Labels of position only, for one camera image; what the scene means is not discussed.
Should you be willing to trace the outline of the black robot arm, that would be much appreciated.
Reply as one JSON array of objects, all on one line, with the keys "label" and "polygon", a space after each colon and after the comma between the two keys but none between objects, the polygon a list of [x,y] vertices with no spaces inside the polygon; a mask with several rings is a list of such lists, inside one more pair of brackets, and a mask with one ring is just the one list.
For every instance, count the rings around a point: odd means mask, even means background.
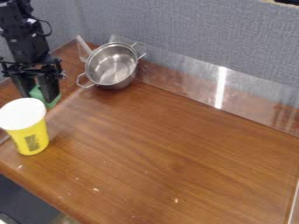
[{"label": "black robot arm", "polygon": [[51,35],[49,22],[33,16],[31,0],[0,0],[0,36],[13,56],[13,61],[0,57],[1,74],[21,97],[40,95],[45,103],[60,99],[65,77],[61,59],[49,53]]}]

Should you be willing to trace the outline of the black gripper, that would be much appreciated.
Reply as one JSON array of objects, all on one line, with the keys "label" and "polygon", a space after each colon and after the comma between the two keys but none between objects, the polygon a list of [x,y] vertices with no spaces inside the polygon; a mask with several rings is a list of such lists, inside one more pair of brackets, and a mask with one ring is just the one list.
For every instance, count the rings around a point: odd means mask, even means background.
[{"label": "black gripper", "polygon": [[11,77],[21,97],[31,96],[29,93],[36,85],[33,76],[37,76],[47,103],[60,95],[59,79],[65,77],[65,71],[61,68],[61,58],[53,55],[43,55],[37,59],[15,55],[12,60],[0,57],[0,74]]}]

